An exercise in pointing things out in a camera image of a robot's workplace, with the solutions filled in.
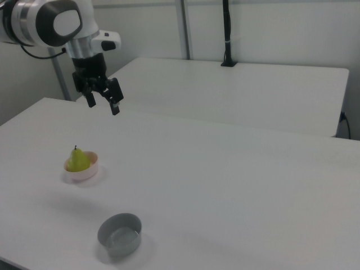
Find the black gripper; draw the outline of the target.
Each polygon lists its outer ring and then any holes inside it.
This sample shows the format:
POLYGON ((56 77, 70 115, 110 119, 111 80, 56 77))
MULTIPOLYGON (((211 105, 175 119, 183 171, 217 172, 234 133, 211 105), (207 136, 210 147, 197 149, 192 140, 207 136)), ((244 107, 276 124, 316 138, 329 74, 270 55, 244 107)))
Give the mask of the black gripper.
POLYGON ((91 88, 95 86, 96 92, 104 92, 113 115, 120 113, 119 104, 124 98, 119 82, 116 78, 108 79, 106 76, 106 63, 103 53, 97 53, 88 58, 72 59, 75 72, 73 80, 76 91, 85 95, 89 107, 94 107, 96 101, 91 88))

